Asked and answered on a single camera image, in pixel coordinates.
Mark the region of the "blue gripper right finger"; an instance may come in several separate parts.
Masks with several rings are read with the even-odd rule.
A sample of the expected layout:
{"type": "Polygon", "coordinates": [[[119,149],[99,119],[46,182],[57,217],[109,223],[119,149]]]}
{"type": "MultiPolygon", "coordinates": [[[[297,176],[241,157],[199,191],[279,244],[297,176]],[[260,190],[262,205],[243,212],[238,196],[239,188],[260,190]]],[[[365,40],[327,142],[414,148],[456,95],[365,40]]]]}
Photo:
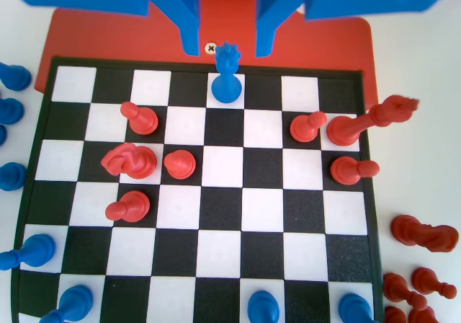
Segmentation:
{"type": "Polygon", "coordinates": [[[272,53],[277,28],[303,0],[256,0],[256,57],[272,53]]]}

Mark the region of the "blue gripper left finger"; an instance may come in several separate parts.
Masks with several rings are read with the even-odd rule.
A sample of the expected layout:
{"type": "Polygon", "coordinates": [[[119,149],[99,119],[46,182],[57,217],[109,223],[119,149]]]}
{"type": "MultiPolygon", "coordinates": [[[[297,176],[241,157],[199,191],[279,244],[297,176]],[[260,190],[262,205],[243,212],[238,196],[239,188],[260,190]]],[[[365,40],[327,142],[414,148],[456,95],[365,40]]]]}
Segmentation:
{"type": "Polygon", "coordinates": [[[183,51],[198,56],[200,0],[151,0],[178,28],[183,51]]]}

